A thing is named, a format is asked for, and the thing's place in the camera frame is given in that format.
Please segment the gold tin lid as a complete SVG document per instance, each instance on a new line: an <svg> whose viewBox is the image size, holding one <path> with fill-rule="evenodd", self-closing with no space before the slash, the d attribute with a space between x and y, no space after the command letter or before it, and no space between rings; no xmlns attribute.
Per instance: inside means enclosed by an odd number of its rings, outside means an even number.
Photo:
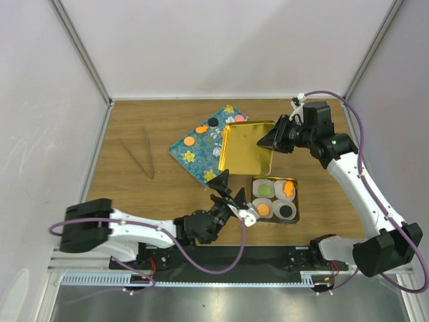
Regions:
<svg viewBox="0 0 429 322"><path fill-rule="evenodd" d="M273 151L257 142L274 127L274 121L241 121L228 123L223 132L219 170L237 175L268 175Z"/></svg>

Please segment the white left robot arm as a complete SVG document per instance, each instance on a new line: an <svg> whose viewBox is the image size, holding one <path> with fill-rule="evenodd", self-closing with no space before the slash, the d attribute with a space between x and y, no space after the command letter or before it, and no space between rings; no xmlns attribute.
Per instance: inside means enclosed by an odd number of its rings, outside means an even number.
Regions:
<svg viewBox="0 0 429 322"><path fill-rule="evenodd" d="M140 245L168 249L211 244L230 218L238 219L244 227L257 221L257 213L246 201L245 189L232 197L228 180L228 170L209 180L208 187L216 192L210 197L213 205L209 210L196 210L173 220L133 216L114 208L110 199L70 206L59 223L59 249L67 254L102 252L132 268L141 268L146 264L147 252Z"/></svg>

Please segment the metal tongs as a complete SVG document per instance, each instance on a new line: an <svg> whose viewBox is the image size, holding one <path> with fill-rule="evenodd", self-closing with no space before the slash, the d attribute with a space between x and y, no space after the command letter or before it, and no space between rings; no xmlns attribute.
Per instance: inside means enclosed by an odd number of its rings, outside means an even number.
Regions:
<svg viewBox="0 0 429 322"><path fill-rule="evenodd" d="M144 127L141 128L134 138L122 134L119 139L122 146L127 150L128 154L133 158L145 175L153 180L155 177L154 160L146 129Z"/></svg>

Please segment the green round cookie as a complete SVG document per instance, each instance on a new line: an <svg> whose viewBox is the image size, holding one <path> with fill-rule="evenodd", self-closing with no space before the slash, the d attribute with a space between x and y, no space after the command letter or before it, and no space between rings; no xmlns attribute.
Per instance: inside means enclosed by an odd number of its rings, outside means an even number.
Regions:
<svg viewBox="0 0 429 322"><path fill-rule="evenodd" d="M270 196L271 194L271 187L267 184L263 184L259 187L258 192L262 196Z"/></svg>

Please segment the orange dotted sandwich cookie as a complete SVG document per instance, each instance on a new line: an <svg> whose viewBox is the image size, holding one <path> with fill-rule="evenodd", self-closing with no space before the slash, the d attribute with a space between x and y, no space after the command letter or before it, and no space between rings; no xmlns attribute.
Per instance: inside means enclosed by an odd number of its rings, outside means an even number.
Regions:
<svg viewBox="0 0 429 322"><path fill-rule="evenodd" d="M257 210L259 212L259 215L262 217L266 217L270 214L270 207L263 203L257 206Z"/></svg>

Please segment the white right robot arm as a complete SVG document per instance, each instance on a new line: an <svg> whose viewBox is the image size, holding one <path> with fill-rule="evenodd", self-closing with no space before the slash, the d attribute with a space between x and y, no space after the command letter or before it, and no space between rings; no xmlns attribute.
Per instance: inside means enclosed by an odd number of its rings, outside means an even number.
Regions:
<svg viewBox="0 0 429 322"><path fill-rule="evenodd" d="M354 264L365 276L373 277L422 257L418 251L420 226L406 223L388 204L372 178L364 173L352 139L346 133L335 133L329 117L305 119L298 125L282 115L257 145L281 153L291 153L294 148L309 149L338 182L359 215L367 239L358 241L336 235L318 238L317 248L308 253L313 268L323 270L332 261L339 261Z"/></svg>

